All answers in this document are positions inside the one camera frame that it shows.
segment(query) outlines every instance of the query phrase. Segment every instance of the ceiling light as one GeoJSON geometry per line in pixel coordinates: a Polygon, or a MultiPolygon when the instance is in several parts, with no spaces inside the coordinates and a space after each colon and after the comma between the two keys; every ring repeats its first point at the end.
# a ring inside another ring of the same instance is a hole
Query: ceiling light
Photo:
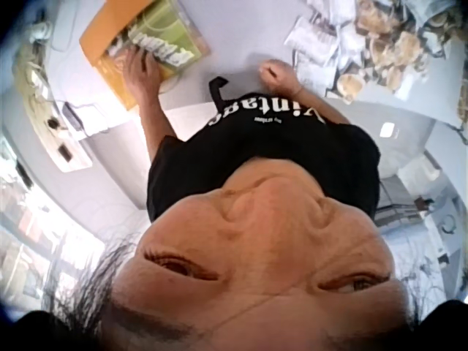
{"type": "Polygon", "coordinates": [[[391,137],[393,135],[394,130],[395,124],[386,122],[382,126],[382,130],[380,131],[380,137],[391,137]]]}

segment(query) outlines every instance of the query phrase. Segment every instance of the t-shirt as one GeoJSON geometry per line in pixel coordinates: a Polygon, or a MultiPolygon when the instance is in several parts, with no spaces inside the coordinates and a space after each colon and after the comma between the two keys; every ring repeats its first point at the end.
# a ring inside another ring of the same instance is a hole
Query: t-shirt
{"type": "Polygon", "coordinates": [[[162,141],[149,172],[151,221],[185,197],[221,188],[255,157],[293,161],[327,197],[374,216],[380,153],[361,128],[332,123],[314,108],[264,94],[217,105],[219,113],[190,140],[162,141]]]}

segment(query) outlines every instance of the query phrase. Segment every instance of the eye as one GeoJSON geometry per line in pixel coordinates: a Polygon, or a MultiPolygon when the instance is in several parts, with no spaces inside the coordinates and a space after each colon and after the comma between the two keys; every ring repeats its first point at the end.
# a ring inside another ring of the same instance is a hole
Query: eye
{"type": "Polygon", "coordinates": [[[390,274],[386,277],[375,276],[348,276],[341,279],[335,279],[320,285],[320,289],[332,291],[334,293],[356,293],[375,287],[390,280],[390,274]]]}
{"type": "Polygon", "coordinates": [[[218,274],[210,272],[200,265],[187,260],[184,257],[176,256],[174,254],[153,254],[145,252],[145,259],[156,263],[158,266],[167,269],[168,271],[188,276],[200,280],[213,281],[218,279],[218,274]]]}

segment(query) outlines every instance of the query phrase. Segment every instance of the hand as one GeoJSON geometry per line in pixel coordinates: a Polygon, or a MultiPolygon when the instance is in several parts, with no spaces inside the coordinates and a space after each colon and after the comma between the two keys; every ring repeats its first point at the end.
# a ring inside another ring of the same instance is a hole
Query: hand
{"type": "Polygon", "coordinates": [[[294,69],[280,60],[263,62],[260,65],[260,78],[271,93],[287,99],[293,99],[302,90],[294,69]]]}
{"type": "Polygon", "coordinates": [[[137,46],[132,47],[125,61],[124,79],[140,106],[158,101],[162,75],[151,53],[137,46]]]}

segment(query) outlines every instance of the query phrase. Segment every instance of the eyebrow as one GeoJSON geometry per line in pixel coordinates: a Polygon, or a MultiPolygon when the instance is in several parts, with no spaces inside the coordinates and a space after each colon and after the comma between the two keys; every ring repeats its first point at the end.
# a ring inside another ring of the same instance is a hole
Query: eyebrow
{"type": "Polygon", "coordinates": [[[180,341],[193,334],[193,328],[187,325],[170,323],[150,314],[132,311],[117,303],[110,303],[108,308],[112,320],[131,333],[168,342],[180,341]]]}

